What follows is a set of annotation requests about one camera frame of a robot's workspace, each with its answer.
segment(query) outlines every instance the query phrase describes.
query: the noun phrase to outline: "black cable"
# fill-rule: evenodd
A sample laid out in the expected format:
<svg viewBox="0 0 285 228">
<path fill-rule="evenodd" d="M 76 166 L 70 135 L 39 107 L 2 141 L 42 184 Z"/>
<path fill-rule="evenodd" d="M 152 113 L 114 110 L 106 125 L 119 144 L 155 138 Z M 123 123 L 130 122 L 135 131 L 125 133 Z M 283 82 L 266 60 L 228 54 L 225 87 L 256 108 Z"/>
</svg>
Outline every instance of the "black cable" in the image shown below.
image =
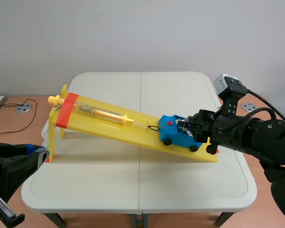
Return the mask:
<svg viewBox="0 0 285 228">
<path fill-rule="evenodd" d="M 156 132 L 158 132 L 160 130 L 160 128 L 158 126 L 148 125 L 147 127 L 153 131 L 156 131 Z"/>
<path fill-rule="evenodd" d="M 16 103 L 8 103 L 8 104 L 0 104 L 1 107 L 14 107 L 14 106 L 23 106 L 22 104 L 16 104 Z"/>
<path fill-rule="evenodd" d="M 231 125 L 231 126 L 225 127 L 225 128 L 218 128 L 217 130 L 219 130 L 220 132 L 229 131 L 232 128 L 238 126 L 239 124 L 243 123 L 244 121 L 246 121 L 247 119 L 249 119 L 250 117 L 252 117 L 253 115 L 255 115 L 255 114 L 257 114 L 257 113 L 259 113 L 261 111 L 268 112 L 270 114 L 270 117 L 271 117 L 272 120 L 276 119 L 276 114 L 275 114 L 275 112 L 272 109 L 270 109 L 270 108 L 258 108 L 256 110 L 252 111 L 251 113 L 249 113 L 249 114 L 243 116 L 242 118 L 240 118 L 240 120 L 237 123 L 235 123 L 234 125 Z"/>
<path fill-rule="evenodd" d="M 263 103 L 265 103 L 269 108 L 271 108 L 272 110 L 274 110 L 281 118 L 282 120 L 285 120 L 285 116 L 279 111 L 277 110 L 277 108 L 275 108 L 272 104 L 270 104 L 267 100 L 265 100 L 264 98 L 262 98 L 260 95 L 256 94 L 255 92 L 252 92 L 250 89 L 247 90 L 247 92 L 249 94 L 251 94 L 252 96 L 255 96 L 257 99 L 261 100 Z"/>
<path fill-rule="evenodd" d="M 1 132 L 0 134 L 21 132 L 21 131 L 23 131 L 24 129 L 28 128 L 28 127 L 32 124 L 32 122 L 34 121 L 34 119 L 35 119 L 35 117 L 36 117 L 38 103 L 37 103 L 37 101 L 35 101 L 35 100 L 33 100 L 33 99 L 26 99 L 26 100 L 23 102 L 23 104 L 20 104 L 20 105 L 23 106 L 23 105 L 25 104 L 25 102 L 28 101 L 28 100 L 34 101 L 34 102 L 36 103 L 36 108 L 35 108 L 34 117 L 33 117 L 33 119 L 31 120 L 31 122 L 30 122 L 26 127 L 22 128 L 22 129 L 20 129 L 20 130 L 18 130 L 18 131 Z"/>
</svg>

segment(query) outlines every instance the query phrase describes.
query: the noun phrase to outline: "black cable on desk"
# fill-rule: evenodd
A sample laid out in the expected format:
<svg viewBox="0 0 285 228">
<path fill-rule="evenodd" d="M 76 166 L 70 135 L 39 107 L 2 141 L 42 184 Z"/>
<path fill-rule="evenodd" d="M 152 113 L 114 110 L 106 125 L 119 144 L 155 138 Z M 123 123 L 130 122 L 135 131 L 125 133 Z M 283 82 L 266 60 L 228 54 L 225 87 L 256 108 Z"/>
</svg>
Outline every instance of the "black cable on desk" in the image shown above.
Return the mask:
<svg viewBox="0 0 285 228">
<path fill-rule="evenodd" d="M 13 105 L 7 104 L 8 106 L 6 106 L 5 104 L 4 104 L 4 105 L 1 105 L 1 104 L 0 104 L 1 106 L 5 106 L 5 107 L 13 107 L 13 106 L 18 106 L 18 105 L 23 106 L 23 105 L 25 104 L 25 102 L 28 101 L 28 100 L 34 101 L 34 102 L 36 103 L 36 108 L 35 108 L 34 117 L 33 117 L 33 119 L 31 120 L 31 122 L 30 122 L 26 127 L 22 128 L 22 129 L 20 129 L 20 130 L 17 130 L 17 131 L 10 131 L 10 132 L 1 132 L 0 134 L 21 132 L 21 131 L 23 131 L 24 129 L 28 128 L 28 127 L 32 124 L 32 122 L 34 121 L 34 119 L 35 119 L 35 117 L 36 117 L 38 103 L 37 103 L 37 101 L 35 101 L 34 99 L 26 99 L 26 100 L 23 102 L 23 104 L 10 103 L 10 104 L 13 104 Z"/>
<path fill-rule="evenodd" d="M 22 104 L 8 103 L 8 104 L 0 104 L 1 107 L 14 107 L 14 106 L 23 106 Z"/>
</svg>

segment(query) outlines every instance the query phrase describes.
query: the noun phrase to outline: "white folding table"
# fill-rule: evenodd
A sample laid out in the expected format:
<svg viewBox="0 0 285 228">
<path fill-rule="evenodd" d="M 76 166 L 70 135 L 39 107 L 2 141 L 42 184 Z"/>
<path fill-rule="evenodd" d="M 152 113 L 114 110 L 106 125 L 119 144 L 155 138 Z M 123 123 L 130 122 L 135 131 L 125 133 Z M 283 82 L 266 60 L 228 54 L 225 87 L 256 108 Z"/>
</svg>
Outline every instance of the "white folding table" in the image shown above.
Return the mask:
<svg viewBox="0 0 285 228">
<path fill-rule="evenodd" d="M 84 73 L 69 91 L 158 117 L 220 106 L 196 72 Z M 47 125 L 42 135 L 47 146 Z M 72 131 L 56 135 L 54 162 L 23 184 L 22 198 L 59 227 L 58 213 L 146 215 L 146 226 L 153 213 L 222 211 L 220 226 L 257 195 L 243 154 L 230 149 L 219 147 L 219 162 L 206 163 Z"/>
</svg>

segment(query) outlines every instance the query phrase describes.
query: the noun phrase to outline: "black wheel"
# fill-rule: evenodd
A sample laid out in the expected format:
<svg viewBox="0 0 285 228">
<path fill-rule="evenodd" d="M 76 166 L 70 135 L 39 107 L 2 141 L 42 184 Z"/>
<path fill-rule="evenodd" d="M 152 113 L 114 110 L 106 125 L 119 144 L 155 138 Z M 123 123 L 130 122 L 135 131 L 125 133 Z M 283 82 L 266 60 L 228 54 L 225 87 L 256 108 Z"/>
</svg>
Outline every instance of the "black wheel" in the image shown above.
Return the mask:
<svg viewBox="0 0 285 228">
<path fill-rule="evenodd" d="M 191 152 L 195 152 L 198 151 L 199 148 L 197 146 L 191 146 L 189 149 Z"/>
<path fill-rule="evenodd" d="M 170 146 L 172 144 L 171 139 L 164 139 L 162 142 L 165 146 Z"/>
</svg>

